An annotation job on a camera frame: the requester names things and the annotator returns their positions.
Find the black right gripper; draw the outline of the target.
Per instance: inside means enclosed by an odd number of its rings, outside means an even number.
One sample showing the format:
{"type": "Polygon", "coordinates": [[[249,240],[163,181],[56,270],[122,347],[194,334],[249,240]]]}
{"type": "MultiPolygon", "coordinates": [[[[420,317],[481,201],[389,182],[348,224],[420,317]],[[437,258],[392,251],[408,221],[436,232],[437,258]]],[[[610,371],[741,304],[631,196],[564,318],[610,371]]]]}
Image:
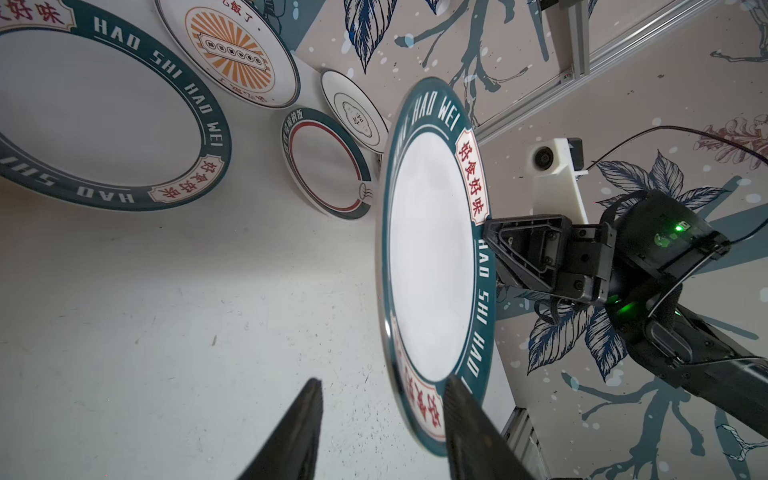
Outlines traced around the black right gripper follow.
{"type": "Polygon", "coordinates": [[[573,231],[572,227],[572,221],[563,215],[488,220],[483,240],[495,255],[498,282],[555,295],[560,293],[563,265],[565,297],[603,305],[612,275],[616,230],[606,222],[575,225],[573,231]]]}

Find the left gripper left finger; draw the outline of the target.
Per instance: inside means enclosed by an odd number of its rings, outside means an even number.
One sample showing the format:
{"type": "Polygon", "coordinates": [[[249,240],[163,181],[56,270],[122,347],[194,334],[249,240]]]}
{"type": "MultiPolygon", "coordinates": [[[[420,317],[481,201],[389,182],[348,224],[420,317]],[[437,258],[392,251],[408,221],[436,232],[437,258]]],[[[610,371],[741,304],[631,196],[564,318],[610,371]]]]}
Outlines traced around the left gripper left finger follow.
{"type": "Polygon", "coordinates": [[[322,382],[310,378],[239,479],[313,479],[322,416],[322,382]]]}

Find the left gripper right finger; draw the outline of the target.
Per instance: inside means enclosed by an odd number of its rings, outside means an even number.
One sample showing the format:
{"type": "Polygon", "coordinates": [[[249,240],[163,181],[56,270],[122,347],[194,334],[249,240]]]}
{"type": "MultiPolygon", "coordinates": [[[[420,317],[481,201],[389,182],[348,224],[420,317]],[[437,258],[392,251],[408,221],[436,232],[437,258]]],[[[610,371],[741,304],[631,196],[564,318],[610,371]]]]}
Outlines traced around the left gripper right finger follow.
{"type": "Polygon", "coordinates": [[[454,374],[446,379],[443,403],[451,479],[533,479],[454,374]]]}

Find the green rim plate front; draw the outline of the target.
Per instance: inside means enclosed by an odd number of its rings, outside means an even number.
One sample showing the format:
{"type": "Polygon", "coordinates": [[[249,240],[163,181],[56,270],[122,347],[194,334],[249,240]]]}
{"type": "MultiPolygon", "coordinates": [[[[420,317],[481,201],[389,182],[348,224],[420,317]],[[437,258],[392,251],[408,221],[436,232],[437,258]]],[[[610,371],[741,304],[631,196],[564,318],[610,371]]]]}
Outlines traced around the green rim plate front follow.
{"type": "Polygon", "coordinates": [[[484,399],[496,320],[485,168],[472,122],[445,81],[422,79],[405,96],[380,187],[375,257],[386,365],[407,428],[444,456],[446,382],[456,376],[484,399]]]}

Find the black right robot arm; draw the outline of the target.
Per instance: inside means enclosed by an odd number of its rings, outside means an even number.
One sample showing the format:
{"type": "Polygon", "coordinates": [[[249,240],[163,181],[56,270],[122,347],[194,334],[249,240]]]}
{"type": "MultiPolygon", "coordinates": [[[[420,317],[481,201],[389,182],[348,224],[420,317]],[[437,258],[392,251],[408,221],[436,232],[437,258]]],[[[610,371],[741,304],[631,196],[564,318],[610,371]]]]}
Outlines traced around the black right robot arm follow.
{"type": "Polygon", "coordinates": [[[559,360],[582,339],[604,371],[630,357],[766,433],[766,359],[680,302],[685,281],[733,247],[685,204],[638,190],[616,198],[595,224],[564,215],[496,219],[483,239],[500,283],[532,299],[531,368],[559,360]]]}

